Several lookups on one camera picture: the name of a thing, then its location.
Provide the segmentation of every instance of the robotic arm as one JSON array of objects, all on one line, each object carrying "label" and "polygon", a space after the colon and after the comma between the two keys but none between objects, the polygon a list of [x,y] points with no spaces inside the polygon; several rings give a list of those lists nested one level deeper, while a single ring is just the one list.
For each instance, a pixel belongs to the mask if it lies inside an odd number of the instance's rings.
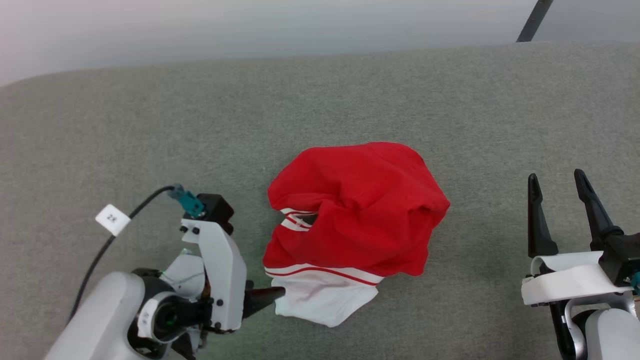
[{"label": "robotic arm", "polygon": [[187,360],[207,335],[238,330],[244,318],[284,295],[284,288],[255,290],[230,235],[233,209],[220,195],[194,197],[181,186],[170,194],[187,213],[183,250],[166,271],[139,268],[105,276],[87,297],[45,360],[164,359],[170,349]]},{"label": "robotic arm", "polygon": [[[633,291],[640,280],[640,233],[624,235],[613,225],[584,172],[574,172],[578,196],[591,229],[591,251],[558,254],[544,213],[536,174],[529,176],[531,274],[522,299],[548,306],[564,360],[640,358],[640,321]],[[601,305],[573,315],[575,306]]]}]

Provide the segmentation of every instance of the white fabric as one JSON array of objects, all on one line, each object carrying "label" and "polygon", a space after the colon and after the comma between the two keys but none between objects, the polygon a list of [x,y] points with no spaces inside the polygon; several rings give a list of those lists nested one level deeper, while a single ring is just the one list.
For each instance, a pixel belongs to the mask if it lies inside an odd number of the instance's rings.
[{"label": "white fabric", "polygon": [[377,294],[382,277],[355,268],[321,268],[310,264],[265,268],[272,286],[286,289],[276,300],[276,314],[329,327],[340,325]]}]

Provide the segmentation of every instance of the gray fabric surface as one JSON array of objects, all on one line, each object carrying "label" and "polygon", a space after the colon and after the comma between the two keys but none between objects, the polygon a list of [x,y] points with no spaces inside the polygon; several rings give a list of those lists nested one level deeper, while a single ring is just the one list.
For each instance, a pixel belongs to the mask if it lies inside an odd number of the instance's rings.
[{"label": "gray fabric surface", "polygon": [[[0,348],[41,359],[107,232],[180,182],[220,192],[249,277],[280,216],[266,189],[311,146],[402,142],[451,208],[421,277],[328,329],[263,311],[200,359],[559,359],[548,310],[522,304],[527,176],[536,172],[562,252],[588,250],[572,172],[614,221],[640,231],[640,44],[536,43],[224,60],[55,74],[0,89]],[[162,196],[121,234],[90,287],[114,270],[164,268],[183,248]]]}]

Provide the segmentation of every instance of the white cable label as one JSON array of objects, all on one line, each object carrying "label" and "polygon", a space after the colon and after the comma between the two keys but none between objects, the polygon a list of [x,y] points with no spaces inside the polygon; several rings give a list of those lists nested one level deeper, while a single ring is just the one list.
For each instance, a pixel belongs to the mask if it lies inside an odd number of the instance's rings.
[{"label": "white cable label", "polygon": [[131,219],[118,208],[109,204],[95,217],[95,221],[104,226],[113,236],[118,236]]}]

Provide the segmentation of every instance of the red cloth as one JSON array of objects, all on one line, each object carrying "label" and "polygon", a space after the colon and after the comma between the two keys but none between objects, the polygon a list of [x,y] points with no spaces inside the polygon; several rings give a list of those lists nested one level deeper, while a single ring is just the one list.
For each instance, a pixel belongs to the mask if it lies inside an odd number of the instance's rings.
[{"label": "red cloth", "polygon": [[308,231],[279,225],[264,255],[266,268],[306,263],[417,276],[431,232],[449,208],[420,155],[388,142],[307,149],[278,174],[268,194],[276,210],[318,216]]}]

